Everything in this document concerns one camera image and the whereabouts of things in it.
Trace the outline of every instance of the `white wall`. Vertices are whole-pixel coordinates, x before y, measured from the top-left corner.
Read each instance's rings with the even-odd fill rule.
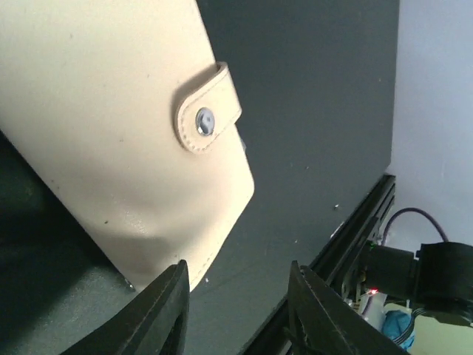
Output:
[[[431,212],[473,245],[473,1],[401,0],[392,164],[395,208]],[[422,216],[393,224],[388,245],[440,241]],[[471,354],[473,329],[416,323],[412,354]]]

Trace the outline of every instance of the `black surface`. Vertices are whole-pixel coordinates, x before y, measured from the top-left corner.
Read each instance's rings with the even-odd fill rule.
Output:
[[[389,164],[398,1],[199,1],[255,195],[191,295],[187,354],[236,354]]]
[[[389,164],[398,1],[199,6],[239,94],[256,192],[191,294],[186,354],[236,354],[283,298],[290,262],[309,263]],[[38,202],[9,176],[14,201]],[[133,297],[71,234],[0,275],[0,354],[58,354]]]
[[[338,279],[345,280],[356,269],[358,263],[352,258],[358,255],[368,240],[374,240],[379,226],[394,203],[395,178],[385,175],[376,184],[363,203],[330,239],[317,258],[309,265],[328,285],[342,294]],[[289,327],[289,308],[287,299],[261,327],[260,332],[245,346],[244,355],[279,355],[287,342],[284,328]]]
[[[169,266],[107,323],[62,355],[181,355],[189,310],[187,262]]]

